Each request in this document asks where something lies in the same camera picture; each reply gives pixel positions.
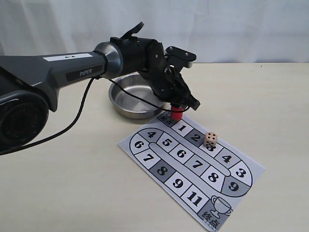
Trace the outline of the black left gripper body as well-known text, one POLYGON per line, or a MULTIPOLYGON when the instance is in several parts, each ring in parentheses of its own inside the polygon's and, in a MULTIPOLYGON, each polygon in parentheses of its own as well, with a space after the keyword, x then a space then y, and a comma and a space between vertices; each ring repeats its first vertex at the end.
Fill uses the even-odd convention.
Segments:
POLYGON ((176 106, 193 106, 193 96, 182 75, 173 67, 163 70, 139 71, 155 96, 176 106))

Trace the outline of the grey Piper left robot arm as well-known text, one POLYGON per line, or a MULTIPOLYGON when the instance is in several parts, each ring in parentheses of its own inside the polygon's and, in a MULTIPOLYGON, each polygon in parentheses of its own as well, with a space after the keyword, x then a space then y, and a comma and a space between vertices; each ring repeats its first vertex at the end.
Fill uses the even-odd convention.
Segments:
POLYGON ((49 112, 57 110, 59 90, 81 82, 139 73, 155 96, 173 111, 197 109, 199 101, 181 76, 195 54, 154 39, 112 37, 91 52, 0 58, 0 153, 31 146, 49 112))

